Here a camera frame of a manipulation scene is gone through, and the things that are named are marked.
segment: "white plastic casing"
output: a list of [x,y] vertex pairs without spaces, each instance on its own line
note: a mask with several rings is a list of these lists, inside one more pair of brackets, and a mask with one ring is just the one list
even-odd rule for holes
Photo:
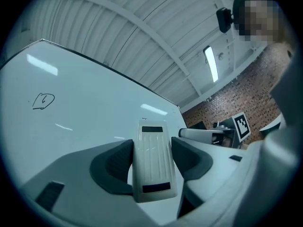
[[133,188],[136,202],[169,199],[177,195],[165,121],[139,121],[138,139],[134,142]]

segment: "ceiling light fixture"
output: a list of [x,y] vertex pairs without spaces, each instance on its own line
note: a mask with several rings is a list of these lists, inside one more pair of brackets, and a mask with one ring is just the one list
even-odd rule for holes
[[206,60],[208,62],[208,65],[210,67],[210,71],[212,73],[213,76],[213,81],[217,81],[219,79],[218,77],[218,70],[217,70],[217,64],[216,64],[216,60],[214,58],[214,52],[211,46],[206,47],[204,50],[204,55],[206,57]]

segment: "whiteboard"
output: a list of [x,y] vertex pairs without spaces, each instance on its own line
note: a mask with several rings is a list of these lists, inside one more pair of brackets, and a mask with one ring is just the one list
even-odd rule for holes
[[[177,105],[45,40],[0,70],[0,103],[2,154],[17,187],[63,155],[136,139],[142,119],[166,121],[169,138],[186,128]],[[183,178],[175,170],[178,197],[140,205],[161,224],[176,219]]]

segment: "corrugated metal ceiling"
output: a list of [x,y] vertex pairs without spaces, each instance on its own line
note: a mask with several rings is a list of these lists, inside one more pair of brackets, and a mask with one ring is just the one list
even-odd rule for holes
[[[76,50],[142,83],[184,111],[205,100],[223,78],[235,74],[239,62],[257,56],[232,30],[219,31],[215,13],[222,6],[231,8],[232,3],[34,0],[11,37],[22,38],[23,33],[29,38],[25,44],[44,38]],[[202,52],[208,45],[216,55],[216,83]]]

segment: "red brick wall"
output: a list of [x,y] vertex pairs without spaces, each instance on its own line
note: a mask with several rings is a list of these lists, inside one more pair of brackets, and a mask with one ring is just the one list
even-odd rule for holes
[[259,130],[279,114],[269,92],[289,63],[284,44],[268,46],[259,58],[248,66],[237,79],[183,114],[188,127],[203,121],[206,128],[235,114],[245,112],[251,130],[244,143],[261,140]]

